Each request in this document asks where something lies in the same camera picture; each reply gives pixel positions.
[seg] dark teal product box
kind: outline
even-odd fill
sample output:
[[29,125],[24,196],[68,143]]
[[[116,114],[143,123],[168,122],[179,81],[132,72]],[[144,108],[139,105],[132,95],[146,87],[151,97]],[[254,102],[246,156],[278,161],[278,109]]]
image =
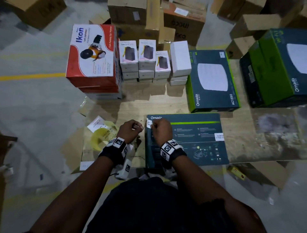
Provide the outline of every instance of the dark teal product box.
[[[229,164],[219,113],[148,115],[147,123],[167,119],[176,140],[198,166]],[[146,168],[161,168],[160,148],[151,128],[145,128]]]
[[224,50],[190,50],[192,71],[186,84],[191,113],[240,108],[229,60]]

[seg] wooden table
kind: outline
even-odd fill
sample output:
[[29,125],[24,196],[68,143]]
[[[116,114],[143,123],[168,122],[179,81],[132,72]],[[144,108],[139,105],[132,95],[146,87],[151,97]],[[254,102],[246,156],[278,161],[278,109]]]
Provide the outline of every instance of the wooden table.
[[[264,133],[257,126],[259,116],[267,113],[294,116],[293,109],[251,109],[243,85],[239,61],[230,61],[241,108],[233,113],[220,112],[227,154],[230,163],[280,161],[307,159],[306,145],[301,141],[297,130],[288,133]],[[105,100],[91,105],[87,111],[86,123],[98,115],[113,121],[117,127],[125,121],[134,119],[146,123],[148,114],[189,113],[185,86],[166,86],[153,83],[127,83],[123,85],[123,100]],[[90,145],[91,132],[84,131],[82,161],[93,161],[98,151]],[[132,167],[145,166],[145,137],[140,134],[142,143],[132,161]]]

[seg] green stripe on box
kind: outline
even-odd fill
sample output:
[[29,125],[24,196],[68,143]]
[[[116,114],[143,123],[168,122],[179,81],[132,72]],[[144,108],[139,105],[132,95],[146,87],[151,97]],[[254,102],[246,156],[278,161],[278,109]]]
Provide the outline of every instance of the green stripe on box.
[[220,121],[193,121],[193,122],[171,122],[171,124],[215,124]]

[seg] right hand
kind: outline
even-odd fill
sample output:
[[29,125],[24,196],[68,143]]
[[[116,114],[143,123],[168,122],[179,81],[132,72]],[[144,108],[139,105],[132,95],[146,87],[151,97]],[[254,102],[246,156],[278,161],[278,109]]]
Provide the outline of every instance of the right hand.
[[153,124],[151,125],[151,130],[159,147],[163,146],[163,144],[167,141],[173,139],[173,129],[171,123],[164,118],[154,120]]

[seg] left hand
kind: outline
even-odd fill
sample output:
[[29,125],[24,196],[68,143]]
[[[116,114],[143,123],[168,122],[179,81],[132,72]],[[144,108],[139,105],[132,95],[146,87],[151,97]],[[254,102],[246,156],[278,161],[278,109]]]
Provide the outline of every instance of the left hand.
[[120,126],[116,137],[121,137],[126,144],[130,144],[143,129],[144,127],[140,122],[130,120]]

